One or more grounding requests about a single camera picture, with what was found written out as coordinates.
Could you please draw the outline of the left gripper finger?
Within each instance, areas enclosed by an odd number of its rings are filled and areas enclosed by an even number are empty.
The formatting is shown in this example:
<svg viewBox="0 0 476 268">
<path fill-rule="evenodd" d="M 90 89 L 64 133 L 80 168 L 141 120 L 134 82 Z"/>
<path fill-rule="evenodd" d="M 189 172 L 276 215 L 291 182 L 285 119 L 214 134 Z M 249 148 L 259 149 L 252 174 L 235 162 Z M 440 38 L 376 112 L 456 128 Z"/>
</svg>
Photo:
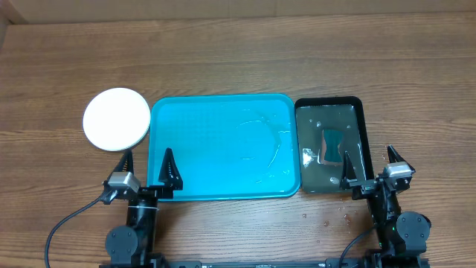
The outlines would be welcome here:
<svg viewBox="0 0 476 268">
<path fill-rule="evenodd" d="M 133 154 L 130 149 L 124 151 L 123 156 L 112 171 L 134 173 Z"/>
<path fill-rule="evenodd" d="M 169 147 L 164 153 L 164 158 L 158 175 L 158 181 L 165 188 L 169 188 L 172 191 L 181 191 L 183 189 L 183 180 L 176 165 L 173 151 Z"/>
</svg>

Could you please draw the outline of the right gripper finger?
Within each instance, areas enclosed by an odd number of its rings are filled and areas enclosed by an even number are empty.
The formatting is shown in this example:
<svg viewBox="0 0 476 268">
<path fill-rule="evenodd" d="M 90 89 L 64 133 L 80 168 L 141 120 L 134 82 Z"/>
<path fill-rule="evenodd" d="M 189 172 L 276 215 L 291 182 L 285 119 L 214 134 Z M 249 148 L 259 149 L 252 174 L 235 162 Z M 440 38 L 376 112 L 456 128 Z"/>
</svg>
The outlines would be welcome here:
<svg viewBox="0 0 476 268">
<path fill-rule="evenodd" d="M 339 183 L 340 189 L 349 190 L 356 185 L 357 181 L 357 176 L 354 170 L 354 166 L 351 162 L 350 155 L 347 151 L 345 151 L 342 175 Z"/>
<path fill-rule="evenodd" d="M 396 149 L 391 144 L 387 146 L 387 155 L 388 155 L 388 161 L 390 163 L 405 161 L 404 158 L 397 153 Z"/>
</svg>

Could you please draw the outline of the green orange sponge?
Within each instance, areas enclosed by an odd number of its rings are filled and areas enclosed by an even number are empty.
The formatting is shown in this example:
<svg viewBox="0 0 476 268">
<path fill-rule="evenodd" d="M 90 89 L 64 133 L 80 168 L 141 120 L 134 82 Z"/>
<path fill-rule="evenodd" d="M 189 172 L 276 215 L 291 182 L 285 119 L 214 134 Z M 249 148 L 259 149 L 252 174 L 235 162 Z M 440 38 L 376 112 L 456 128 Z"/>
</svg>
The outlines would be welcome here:
<svg viewBox="0 0 476 268">
<path fill-rule="evenodd" d="M 340 152 L 344 134 L 339 130 L 324 129 L 322 131 L 321 162 L 325 165 L 341 165 L 343 160 Z"/>
</svg>

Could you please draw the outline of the white plate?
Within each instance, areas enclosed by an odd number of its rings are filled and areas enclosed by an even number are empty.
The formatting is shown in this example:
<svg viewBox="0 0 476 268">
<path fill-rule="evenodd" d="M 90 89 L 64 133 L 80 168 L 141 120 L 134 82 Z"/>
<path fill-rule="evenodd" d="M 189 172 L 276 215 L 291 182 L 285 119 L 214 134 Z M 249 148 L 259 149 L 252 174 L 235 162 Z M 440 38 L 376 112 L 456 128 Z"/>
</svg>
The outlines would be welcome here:
<svg viewBox="0 0 476 268">
<path fill-rule="evenodd" d="M 112 88 L 96 95 L 83 113 L 83 132 L 105 151 L 130 149 L 149 130 L 151 111 L 145 98 L 128 88 Z"/>
</svg>

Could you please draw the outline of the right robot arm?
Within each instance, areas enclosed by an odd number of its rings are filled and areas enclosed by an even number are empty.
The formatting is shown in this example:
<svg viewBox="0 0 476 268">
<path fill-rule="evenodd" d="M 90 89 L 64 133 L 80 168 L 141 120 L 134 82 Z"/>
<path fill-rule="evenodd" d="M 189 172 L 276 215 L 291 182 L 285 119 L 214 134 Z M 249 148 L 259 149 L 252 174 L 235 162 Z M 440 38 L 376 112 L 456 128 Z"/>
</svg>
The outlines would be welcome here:
<svg viewBox="0 0 476 268">
<path fill-rule="evenodd" d="M 431 221 L 423 214 L 403 212 L 397 195 L 410 188 L 416 170 L 394 149 L 387 147 L 389 163 L 374 179 L 356 178 L 349 153 L 343 157 L 340 188 L 352 191 L 353 200 L 366 200 L 373 219 L 367 231 L 354 238 L 341 253 L 338 267 L 429 267 L 420 255 L 427 250 Z M 347 258 L 349 250 L 361 239 L 375 232 L 378 249 L 369 249 L 364 257 Z"/>
</svg>

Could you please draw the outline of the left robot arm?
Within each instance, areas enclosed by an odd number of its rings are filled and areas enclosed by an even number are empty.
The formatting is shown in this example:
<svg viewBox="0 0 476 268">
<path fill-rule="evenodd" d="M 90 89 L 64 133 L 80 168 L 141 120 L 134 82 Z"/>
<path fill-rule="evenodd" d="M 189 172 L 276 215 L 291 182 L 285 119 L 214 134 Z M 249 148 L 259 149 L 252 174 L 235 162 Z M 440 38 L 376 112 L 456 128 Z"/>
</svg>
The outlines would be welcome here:
<svg viewBox="0 0 476 268">
<path fill-rule="evenodd" d="M 100 201 L 105 205 L 126 200 L 126 224 L 113 228 L 106 236 L 105 248 L 110 268 L 165 268 L 165 257 L 154 253 L 155 227 L 159 200 L 171 200 L 175 191 L 183 189 L 183 180 L 176 166 L 173 151 L 167 148 L 158 174 L 160 185 L 141 186 L 134 175 L 133 155 L 127 150 L 103 182 Z"/>
</svg>

